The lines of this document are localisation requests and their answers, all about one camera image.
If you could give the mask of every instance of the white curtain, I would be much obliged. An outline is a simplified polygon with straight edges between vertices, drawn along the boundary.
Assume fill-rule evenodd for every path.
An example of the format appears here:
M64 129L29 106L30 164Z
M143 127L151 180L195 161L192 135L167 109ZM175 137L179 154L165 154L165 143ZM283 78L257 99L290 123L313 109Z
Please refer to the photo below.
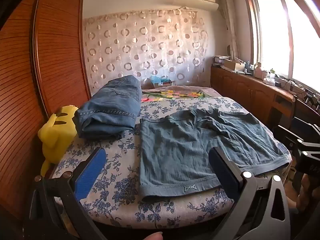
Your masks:
M227 23L231 59L234 59L235 57L239 57L239 51L236 42L235 6L233 0L220 0L220 6Z

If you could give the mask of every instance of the floral bedsheet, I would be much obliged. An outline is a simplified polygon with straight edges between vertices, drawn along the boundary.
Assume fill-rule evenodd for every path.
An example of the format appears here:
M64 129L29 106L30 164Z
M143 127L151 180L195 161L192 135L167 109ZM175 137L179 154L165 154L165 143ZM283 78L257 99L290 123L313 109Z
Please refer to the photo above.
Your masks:
M221 97L213 88L195 86L169 86L164 88L142 90L142 102L172 100L179 98Z
M140 118L161 118L179 110L211 107L247 113L238 103L224 97L142 102L136 126L134 130L126 131L124 138L93 142L76 137L58 164L53 178L60 177L65 171L73 171L96 147L103 147L107 153L107 163L88 197L80 201L93 220L118 227L176 228L222 215L230 210L234 201L220 187L156 203L143 203L139 196ZM282 143L276 142L291 161L289 151ZM290 165L280 167L261 176L270 178L278 174L284 182L289 168Z

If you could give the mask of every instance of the fingertip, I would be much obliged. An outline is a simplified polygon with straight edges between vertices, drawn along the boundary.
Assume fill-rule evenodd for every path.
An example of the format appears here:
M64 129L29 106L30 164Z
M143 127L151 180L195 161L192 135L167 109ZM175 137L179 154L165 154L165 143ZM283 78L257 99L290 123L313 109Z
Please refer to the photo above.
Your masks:
M156 232L147 236L144 240L163 240L162 232Z

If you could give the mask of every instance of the logo on shorts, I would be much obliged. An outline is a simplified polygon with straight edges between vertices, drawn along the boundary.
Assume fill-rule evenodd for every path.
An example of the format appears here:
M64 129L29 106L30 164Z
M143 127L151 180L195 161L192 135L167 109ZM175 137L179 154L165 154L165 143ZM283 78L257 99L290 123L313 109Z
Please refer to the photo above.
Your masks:
M191 189L191 188L197 189L195 184L193 184L193 186L189 186L189 187L184 186L184 192L186 192L188 189Z

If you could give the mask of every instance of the patterned curtain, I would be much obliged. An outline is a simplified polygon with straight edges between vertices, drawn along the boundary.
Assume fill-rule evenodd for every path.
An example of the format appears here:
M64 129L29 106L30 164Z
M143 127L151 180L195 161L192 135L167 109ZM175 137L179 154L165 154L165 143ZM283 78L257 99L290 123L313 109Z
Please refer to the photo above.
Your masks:
M84 20L86 69L91 94L109 80L134 75L200 85L208 33L198 12L145 10Z

